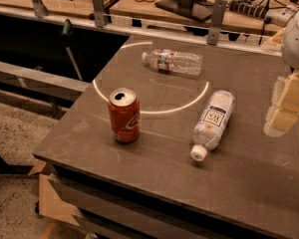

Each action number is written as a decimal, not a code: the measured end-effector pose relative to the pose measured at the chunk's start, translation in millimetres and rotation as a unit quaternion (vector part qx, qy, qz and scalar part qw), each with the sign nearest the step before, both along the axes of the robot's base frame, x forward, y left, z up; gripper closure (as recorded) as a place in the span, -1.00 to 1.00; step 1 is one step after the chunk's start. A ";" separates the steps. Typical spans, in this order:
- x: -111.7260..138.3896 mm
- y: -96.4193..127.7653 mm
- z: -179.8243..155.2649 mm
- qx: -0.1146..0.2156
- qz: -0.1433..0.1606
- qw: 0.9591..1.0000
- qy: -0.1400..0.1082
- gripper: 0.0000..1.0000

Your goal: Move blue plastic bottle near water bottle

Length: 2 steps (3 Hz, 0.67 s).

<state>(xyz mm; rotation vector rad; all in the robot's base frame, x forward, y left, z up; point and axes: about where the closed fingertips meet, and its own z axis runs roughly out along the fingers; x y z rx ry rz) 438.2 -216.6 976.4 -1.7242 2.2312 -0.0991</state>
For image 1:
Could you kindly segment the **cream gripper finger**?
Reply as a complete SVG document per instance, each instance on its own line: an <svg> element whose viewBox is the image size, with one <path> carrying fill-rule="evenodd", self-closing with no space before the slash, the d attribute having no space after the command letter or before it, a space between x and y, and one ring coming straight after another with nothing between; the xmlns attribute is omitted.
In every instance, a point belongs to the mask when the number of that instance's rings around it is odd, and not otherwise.
<svg viewBox="0 0 299 239"><path fill-rule="evenodd" d="M274 84L271 96L271 106L268 109L263 127L263 131L267 136L279 137L285 133L284 130L278 129L276 125L271 125L276 113L286 113L284 109L278 107L278 101L280 100L284 87L285 78L279 76Z"/></svg>
<svg viewBox="0 0 299 239"><path fill-rule="evenodd" d="M286 113L276 113L271 125L287 132L299 120L299 70L285 78L285 87L278 107Z"/></svg>

